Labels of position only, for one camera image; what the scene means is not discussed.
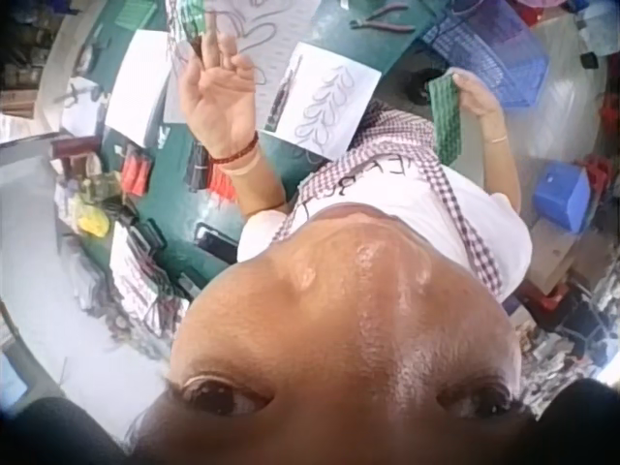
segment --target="black phone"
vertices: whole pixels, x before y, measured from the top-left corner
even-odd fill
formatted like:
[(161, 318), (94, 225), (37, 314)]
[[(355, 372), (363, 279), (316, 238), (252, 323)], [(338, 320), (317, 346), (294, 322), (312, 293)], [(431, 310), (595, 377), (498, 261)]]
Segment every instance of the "black phone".
[(236, 242), (205, 223), (198, 223), (194, 241), (204, 252), (217, 257), (227, 264), (236, 264)]

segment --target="yellow object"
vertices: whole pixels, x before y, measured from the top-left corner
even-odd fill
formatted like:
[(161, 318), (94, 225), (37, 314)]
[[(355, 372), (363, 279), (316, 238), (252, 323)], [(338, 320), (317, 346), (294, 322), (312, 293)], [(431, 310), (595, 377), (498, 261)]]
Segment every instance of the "yellow object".
[(109, 219), (100, 208), (84, 205), (77, 219), (79, 228), (96, 237), (106, 237), (109, 231)]

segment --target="green worktable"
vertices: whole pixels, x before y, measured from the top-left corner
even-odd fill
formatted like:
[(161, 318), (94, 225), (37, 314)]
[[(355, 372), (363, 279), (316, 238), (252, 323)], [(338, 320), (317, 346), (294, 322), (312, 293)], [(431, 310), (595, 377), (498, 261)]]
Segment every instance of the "green worktable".
[[(349, 11), (340, 8), (339, 0), (323, 0), (315, 15), (313, 26), (304, 42), (331, 50), (368, 65), (384, 74), (400, 58), (411, 43), (441, 17), (449, 0), (408, 0), (411, 8), (392, 13), (391, 22), (416, 26), (414, 34), (395, 34), (370, 29), (351, 30), (349, 21), (366, 17), (386, 2), (381, 0), (353, 0)], [(98, 44), (109, 40), (88, 78), (111, 92), (121, 61), (133, 37), (133, 32), (114, 24), (124, 2), (108, 2), (93, 31), (100, 25)], [(166, 30), (163, 6), (144, 27)], [(231, 237), (239, 237), (242, 219), (236, 205), (216, 200), (206, 191), (190, 193), (183, 182), (192, 137), (185, 126), (171, 125), (170, 135), (163, 149), (149, 149), (155, 161), (147, 196), (137, 201), (140, 219), (152, 219), (166, 238), (167, 248), (156, 259), (175, 277), (185, 267), (191, 266), (205, 279), (210, 280), (226, 268), (226, 264), (206, 254), (193, 245), (197, 222), (203, 221)], [(315, 171), (321, 159), (294, 145), (270, 135), (262, 135), (264, 152), (282, 176), (287, 194), (291, 197), (299, 182)], [(114, 146), (123, 145), (124, 138), (114, 131), (104, 137), (102, 155), (108, 169), (118, 170), (120, 159)], [(101, 265), (109, 263), (110, 237), (85, 239), (86, 250)]]

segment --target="pliers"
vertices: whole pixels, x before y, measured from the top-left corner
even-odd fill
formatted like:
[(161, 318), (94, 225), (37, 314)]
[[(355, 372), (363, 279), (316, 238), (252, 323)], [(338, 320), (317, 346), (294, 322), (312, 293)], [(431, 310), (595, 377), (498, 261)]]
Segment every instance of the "pliers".
[(373, 13), (366, 19), (354, 19), (353, 21), (349, 23), (349, 25), (351, 26), (351, 29), (371, 28), (371, 29), (379, 29), (382, 31), (400, 32), (400, 33), (416, 32), (416, 28), (414, 26), (403, 26), (399, 24), (390, 24), (388, 22), (373, 21), (373, 19), (377, 19), (378, 17), (385, 16), (388, 13), (402, 12), (405, 10), (409, 10), (409, 5), (407, 5), (406, 3), (394, 3), (391, 5), (386, 5), (380, 8), (379, 10), (377, 10), (375, 13)]

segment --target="white shirt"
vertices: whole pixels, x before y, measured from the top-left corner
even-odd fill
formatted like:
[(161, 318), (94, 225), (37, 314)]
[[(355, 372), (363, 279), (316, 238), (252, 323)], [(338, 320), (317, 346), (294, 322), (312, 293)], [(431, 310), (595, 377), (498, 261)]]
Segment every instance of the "white shirt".
[[(505, 195), (489, 196), (458, 172), (447, 167), (444, 171), (465, 218), (479, 232), (498, 263), (503, 282), (499, 300), (504, 301), (521, 283), (532, 259), (529, 231)], [(332, 196), (311, 200), (300, 207), (291, 233), (319, 211), (350, 202), (365, 203), (399, 217), (440, 253), (474, 274), (450, 215), (411, 160), (390, 155), (376, 163), (370, 162), (355, 179), (341, 181)], [(284, 213), (275, 210), (250, 218), (241, 234), (238, 260), (250, 260), (264, 251), (285, 219)]]

